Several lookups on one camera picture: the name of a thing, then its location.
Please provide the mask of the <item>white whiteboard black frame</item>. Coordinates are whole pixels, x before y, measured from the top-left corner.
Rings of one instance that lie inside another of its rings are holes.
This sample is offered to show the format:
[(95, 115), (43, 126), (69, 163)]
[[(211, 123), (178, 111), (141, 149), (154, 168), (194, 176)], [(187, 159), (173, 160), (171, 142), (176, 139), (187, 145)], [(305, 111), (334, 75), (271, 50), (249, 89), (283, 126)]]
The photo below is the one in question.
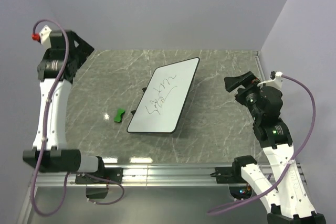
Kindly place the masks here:
[(156, 68), (127, 132), (175, 132), (199, 62), (200, 58), (195, 57)]

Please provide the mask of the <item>green whiteboard eraser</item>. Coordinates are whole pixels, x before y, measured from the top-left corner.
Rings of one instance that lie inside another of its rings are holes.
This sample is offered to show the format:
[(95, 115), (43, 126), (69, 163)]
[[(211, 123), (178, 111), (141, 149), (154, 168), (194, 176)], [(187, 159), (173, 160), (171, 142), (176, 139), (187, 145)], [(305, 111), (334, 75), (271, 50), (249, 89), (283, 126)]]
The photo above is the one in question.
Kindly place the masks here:
[(125, 114), (125, 110), (122, 108), (118, 108), (115, 117), (113, 118), (113, 121), (116, 123), (121, 123), (123, 116)]

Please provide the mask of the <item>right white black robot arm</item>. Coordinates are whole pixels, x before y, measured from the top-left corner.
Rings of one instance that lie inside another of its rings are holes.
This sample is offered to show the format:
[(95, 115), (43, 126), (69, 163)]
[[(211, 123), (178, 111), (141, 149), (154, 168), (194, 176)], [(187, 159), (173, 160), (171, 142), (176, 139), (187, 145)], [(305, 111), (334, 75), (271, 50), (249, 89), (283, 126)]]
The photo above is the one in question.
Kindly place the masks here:
[(275, 183), (262, 173), (251, 156), (233, 161), (232, 177), (245, 181), (255, 197), (236, 201), (229, 210), (259, 199), (267, 212), (268, 223), (325, 223), (323, 214), (311, 203), (297, 168), (296, 156), (302, 151), (293, 146), (290, 131), (280, 118), (282, 72), (272, 72), (268, 81), (260, 81), (252, 72), (225, 77), (227, 92), (237, 90), (235, 100), (245, 106), (254, 120), (253, 131), (270, 164)]

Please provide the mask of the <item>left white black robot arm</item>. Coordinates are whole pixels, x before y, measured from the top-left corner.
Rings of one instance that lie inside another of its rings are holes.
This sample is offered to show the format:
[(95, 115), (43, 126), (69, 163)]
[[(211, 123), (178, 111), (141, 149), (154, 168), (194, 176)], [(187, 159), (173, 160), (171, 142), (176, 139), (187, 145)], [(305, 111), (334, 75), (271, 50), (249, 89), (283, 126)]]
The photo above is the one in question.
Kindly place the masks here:
[(41, 105), (36, 137), (32, 148), (23, 152), (23, 161), (40, 173), (88, 173), (90, 180), (100, 183), (107, 172), (102, 158), (68, 148), (65, 130), (73, 80), (94, 48), (72, 30), (64, 35), (48, 26), (36, 39), (46, 47), (37, 67)]

